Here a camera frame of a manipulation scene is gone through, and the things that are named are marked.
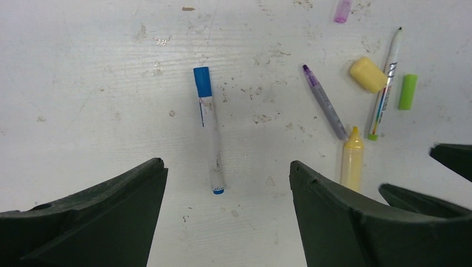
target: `white surface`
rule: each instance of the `white surface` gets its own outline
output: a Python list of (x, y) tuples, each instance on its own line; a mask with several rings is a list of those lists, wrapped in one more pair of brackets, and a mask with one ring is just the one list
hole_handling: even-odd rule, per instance
[[(149, 266), (304, 266), (289, 163), (339, 181), (342, 144), (301, 65), (348, 130), (364, 131), (375, 96), (347, 70), (362, 56), (383, 67), (398, 26), (385, 136), (365, 140), (362, 192), (382, 201), (377, 187), (390, 182), (472, 207), (472, 184), (427, 155), (434, 142), (471, 141), (472, 2), (357, 0), (344, 25), (332, 22), (337, 1), (297, 2), (2, 1), (0, 210), (30, 209), (158, 156), (169, 178)], [(222, 196), (199, 156), (192, 68), (203, 65)], [(407, 72), (419, 85), (412, 110), (399, 111)]]

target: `yellow cap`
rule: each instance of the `yellow cap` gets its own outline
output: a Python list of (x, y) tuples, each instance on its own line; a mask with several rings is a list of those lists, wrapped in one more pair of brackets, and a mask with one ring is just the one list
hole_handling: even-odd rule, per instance
[(378, 93), (387, 84), (387, 76), (367, 57), (363, 57), (354, 63), (350, 73), (371, 93)]

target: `dirt mark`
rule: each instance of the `dirt mark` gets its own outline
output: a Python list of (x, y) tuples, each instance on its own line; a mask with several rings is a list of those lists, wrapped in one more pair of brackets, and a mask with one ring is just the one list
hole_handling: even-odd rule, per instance
[(306, 10), (310, 10), (313, 8), (313, 4), (309, 0), (293, 0), (293, 5), (300, 5)]
[(43, 116), (38, 116), (36, 119), (37, 122), (46, 122), (46, 119)]
[(138, 42), (142, 42), (147, 39), (148, 35), (146, 34), (146, 26), (141, 23), (141, 29), (134, 36)]
[(274, 182), (274, 179), (272, 179), (272, 177), (269, 176), (269, 178), (267, 178), (265, 184), (268, 185), (268, 186), (275, 186), (276, 182)]
[(266, 115), (254, 115), (252, 116), (252, 120), (255, 124), (259, 124), (260, 122), (266, 123), (272, 120), (272, 117)]

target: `lime green cap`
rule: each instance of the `lime green cap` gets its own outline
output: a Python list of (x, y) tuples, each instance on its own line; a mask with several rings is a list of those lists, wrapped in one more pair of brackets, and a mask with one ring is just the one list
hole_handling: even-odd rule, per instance
[(378, 135), (369, 134), (367, 138), (370, 141), (377, 141)]
[(413, 96), (415, 95), (416, 81), (418, 75), (407, 74), (403, 77), (403, 85), (401, 87), (401, 96), (399, 110), (410, 110)]

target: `blue marker end cap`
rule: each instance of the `blue marker end cap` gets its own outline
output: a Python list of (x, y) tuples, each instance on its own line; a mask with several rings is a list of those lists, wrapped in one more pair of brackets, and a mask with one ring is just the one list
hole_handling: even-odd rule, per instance
[(224, 189), (213, 191), (215, 195), (221, 195), (223, 192), (224, 192)]
[(212, 84), (210, 83), (210, 71), (208, 67), (194, 68), (193, 75), (195, 77), (198, 97), (212, 96)]

